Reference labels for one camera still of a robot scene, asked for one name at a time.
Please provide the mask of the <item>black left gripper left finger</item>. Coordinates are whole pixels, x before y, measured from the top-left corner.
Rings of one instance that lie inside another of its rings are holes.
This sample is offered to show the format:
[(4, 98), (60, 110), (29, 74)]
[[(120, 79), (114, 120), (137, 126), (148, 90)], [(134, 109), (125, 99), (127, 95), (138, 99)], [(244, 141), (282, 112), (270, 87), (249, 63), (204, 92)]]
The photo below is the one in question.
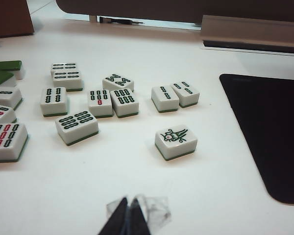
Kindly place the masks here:
[(127, 198), (124, 197), (102, 227), (99, 235), (120, 235), (125, 222), (126, 210)]

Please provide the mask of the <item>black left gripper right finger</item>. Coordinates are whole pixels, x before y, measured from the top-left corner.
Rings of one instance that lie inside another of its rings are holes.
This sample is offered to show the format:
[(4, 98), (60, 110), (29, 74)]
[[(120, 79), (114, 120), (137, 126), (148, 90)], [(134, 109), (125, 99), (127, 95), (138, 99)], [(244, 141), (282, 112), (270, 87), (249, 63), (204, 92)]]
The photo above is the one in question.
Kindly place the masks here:
[(130, 205), (130, 233), (154, 235), (172, 220), (169, 200), (163, 196), (136, 195)]

